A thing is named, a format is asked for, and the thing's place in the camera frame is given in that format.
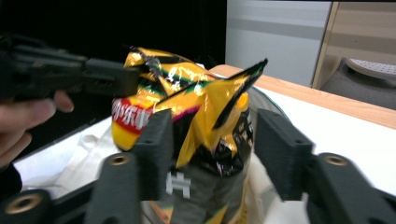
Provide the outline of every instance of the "wooden panel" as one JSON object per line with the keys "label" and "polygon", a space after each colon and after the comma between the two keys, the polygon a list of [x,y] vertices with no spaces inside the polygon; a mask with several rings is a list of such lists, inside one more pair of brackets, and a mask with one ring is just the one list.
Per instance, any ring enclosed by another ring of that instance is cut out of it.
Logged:
{"label": "wooden panel", "polygon": [[[212,68],[210,71],[229,77],[241,71],[241,69],[227,64],[222,64]],[[262,76],[257,80],[255,85],[268,91],[278,92],[355,118],[364,119],[391,129],[396,129],[395,110],[366,104],[364,102],[334,95],[325,91],[318,91],[274,77]]]}

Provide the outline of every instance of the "yellow and black wrapper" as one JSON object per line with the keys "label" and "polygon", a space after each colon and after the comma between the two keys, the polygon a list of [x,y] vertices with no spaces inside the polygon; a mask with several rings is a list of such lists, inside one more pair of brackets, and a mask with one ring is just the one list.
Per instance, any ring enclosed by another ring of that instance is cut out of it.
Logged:
{"label": "yellow and black wrapper", "polygon": [[221,78],[179,55],[131,48],[125,67],[140,69],[139,86],[136,95],[114,100],[112,135],[118,148],[131,150],[150,116],[171,109],[169,198],[149,206],[162,223],[246,222],[245,176],[253,149],[247,90],[266,64]]}

